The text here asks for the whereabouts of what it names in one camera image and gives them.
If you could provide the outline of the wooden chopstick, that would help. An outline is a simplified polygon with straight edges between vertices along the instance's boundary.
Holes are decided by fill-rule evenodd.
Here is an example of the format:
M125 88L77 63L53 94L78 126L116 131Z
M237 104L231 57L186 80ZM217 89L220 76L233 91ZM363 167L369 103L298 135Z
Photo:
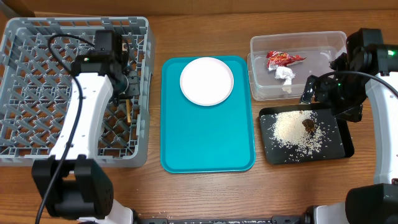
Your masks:
M126 116L127 116L127 123L131 124L131 105L130 105L130 100L126 99Z

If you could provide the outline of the brown food scrap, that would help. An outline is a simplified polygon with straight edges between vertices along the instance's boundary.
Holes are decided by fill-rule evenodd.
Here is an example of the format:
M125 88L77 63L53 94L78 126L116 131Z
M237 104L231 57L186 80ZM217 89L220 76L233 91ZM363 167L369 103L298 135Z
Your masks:
M305 119L302 121L302 124L308 133L313 133L315 131L315 123L311 119Z

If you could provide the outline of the white tissue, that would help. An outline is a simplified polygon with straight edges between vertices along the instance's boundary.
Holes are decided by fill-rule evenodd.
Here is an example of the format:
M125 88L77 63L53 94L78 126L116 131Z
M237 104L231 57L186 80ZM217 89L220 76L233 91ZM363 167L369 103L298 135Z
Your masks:
M284 80L282 84L282 90L291 93L292 92L292 80L295 78L295 73L289 67L279 66L275 70L275 79Z

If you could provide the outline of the white rice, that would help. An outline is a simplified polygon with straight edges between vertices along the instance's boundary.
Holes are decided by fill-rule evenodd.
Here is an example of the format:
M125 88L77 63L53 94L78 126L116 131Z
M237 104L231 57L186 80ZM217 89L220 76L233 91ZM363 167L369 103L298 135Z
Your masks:
M292 152L288 153L292 157L294 153L297 157L313 157L320 153L331 143L330 137L327 136L330 128L324 127L324 122L318 119L318 113L311 110L298 110L281 112L271 115L271 124L266 129L270 134L268 137L271 141L269 149L272 151ZM315 123L315 131L313 133L306 132L302 121L311 119Z

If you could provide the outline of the red snack wrapper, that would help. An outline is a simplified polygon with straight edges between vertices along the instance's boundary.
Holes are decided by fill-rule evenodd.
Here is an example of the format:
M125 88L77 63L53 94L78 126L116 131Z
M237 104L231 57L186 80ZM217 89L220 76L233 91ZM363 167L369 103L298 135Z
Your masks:
M286 52L270 51L267 53L267 69L268 71L276 70L278 67L288 67L290 65L303 62L306 57L300 55L290 55Z

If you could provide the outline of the large white plate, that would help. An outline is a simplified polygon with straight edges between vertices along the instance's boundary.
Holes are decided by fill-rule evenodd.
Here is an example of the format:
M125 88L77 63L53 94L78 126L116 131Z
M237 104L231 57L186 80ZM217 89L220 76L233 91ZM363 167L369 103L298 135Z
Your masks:
M234 87L231 69L221 60L200 57L189 62L181 72L180 89L192 103L214 106L226 100Z

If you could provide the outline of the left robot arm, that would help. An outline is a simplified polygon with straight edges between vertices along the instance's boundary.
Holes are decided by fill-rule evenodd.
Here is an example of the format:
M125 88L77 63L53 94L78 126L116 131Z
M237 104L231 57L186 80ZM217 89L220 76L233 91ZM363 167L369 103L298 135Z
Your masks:
M80 223L135 223L134 210L114 199L113 183L95 161L109 102L118 105L139 94L129 67L129 44L111 30L97 30L92 49L66 70L72 93L62 130L46 159L34 161L32 178L43 211Z

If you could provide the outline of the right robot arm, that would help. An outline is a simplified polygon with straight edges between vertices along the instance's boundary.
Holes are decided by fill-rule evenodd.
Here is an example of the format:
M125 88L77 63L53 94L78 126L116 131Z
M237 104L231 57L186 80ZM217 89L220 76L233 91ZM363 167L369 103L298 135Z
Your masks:
M376 140L374 183L351 189L344 202L310 207L303 223L397 223L397 46L379 29L360 28L348 36L347 51L331 72L307 79L301 103L331 108L333 115L359 122L369 100Z

